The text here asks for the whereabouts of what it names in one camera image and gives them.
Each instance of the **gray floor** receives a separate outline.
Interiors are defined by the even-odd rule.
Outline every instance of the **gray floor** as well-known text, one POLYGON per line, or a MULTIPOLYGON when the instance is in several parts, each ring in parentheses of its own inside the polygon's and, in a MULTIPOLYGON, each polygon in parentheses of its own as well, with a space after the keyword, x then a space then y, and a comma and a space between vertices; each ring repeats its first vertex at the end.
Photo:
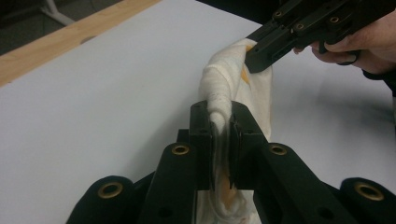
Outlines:
MULTIPOLYGON (((61 13, 78 21, 120 1, 57 0, 56 4, 61 13)), ((64 27, 40 11, 41 1, 14 2, 12 10, 0 18, 0 55, 64 27)))

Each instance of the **white table surface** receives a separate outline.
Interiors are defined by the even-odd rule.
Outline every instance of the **white table surface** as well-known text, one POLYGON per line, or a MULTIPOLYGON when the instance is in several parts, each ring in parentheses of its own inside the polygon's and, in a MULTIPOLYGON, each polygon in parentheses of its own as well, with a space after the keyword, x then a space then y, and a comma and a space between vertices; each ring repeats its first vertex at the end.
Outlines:
MULTIPOLYGON (((0 223, 65 223, 96 180, 151 173, 189 127, 202 69, 259 24, 162 0, 0 89, 0 223)), ((396 192, 390 90, 309 50, 274 65, 273 141, 338 187, 396 192)))

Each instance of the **clamp jaw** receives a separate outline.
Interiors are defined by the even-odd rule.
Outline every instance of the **clamp jaw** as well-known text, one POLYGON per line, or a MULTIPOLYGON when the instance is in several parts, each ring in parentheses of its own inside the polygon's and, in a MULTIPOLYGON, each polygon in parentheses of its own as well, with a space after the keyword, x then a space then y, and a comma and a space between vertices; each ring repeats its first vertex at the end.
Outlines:
MULTIPOLYGON (((179 130, 155 173, 136 183, 121 176, 98 180, 67 223, 195 223, 197 191, 216 187, 216 132, 206 107, 191 107, 190 129, 179 130)), ((389 190, 363 178, 349 178, 340 189, 321 182, 290 147, 267 142, 246 106, 233 102, 230 126, 230 182, 254 190, 262 223, 396 223, 389 190)))
POLYGON ((250 73, 258 73, 314 41, 325 53, 324 42, 334 44, 395 8, 394 0, 289 0, 247 37, 258 43, 247 52, 245 64, 250 73))

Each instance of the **white cloth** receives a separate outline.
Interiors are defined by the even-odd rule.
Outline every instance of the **white cloth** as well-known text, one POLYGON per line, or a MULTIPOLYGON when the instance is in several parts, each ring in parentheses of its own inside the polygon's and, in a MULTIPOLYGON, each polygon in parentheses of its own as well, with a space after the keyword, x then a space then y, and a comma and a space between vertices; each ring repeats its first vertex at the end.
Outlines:
MULTIPOLYGON (((256 42, 242 39, 216 53, 204 69, 200 85, 202 100, 207 100, 210 120, 220 136, 220 145, 228 142, 232 103, 248 107, 265 137, 271 136, 272 68, 250 74, 245 66, 246 52, 256 42)), ((217 146, 215 155, 215 192, 198 193, 197 220, 199 223, 260 223, 252 201, 252 191, 229 189, 226 168, 227 146, 217 146)))

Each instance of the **human hand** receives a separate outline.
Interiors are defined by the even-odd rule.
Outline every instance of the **human hand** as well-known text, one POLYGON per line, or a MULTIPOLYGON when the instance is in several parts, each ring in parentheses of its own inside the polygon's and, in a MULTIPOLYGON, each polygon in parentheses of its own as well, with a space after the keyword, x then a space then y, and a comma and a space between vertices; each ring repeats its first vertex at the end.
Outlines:
POLYGON ((325 63, 354 62, 356 56, 347 51, 361 49, 359 59, 353 63, 369 73, 382 74, 396 69, 396 10, 387 16, 346 36, 340 42, 325 48, 329 51, 319 54, 318 42, 311 45, 314 55, 325 63))

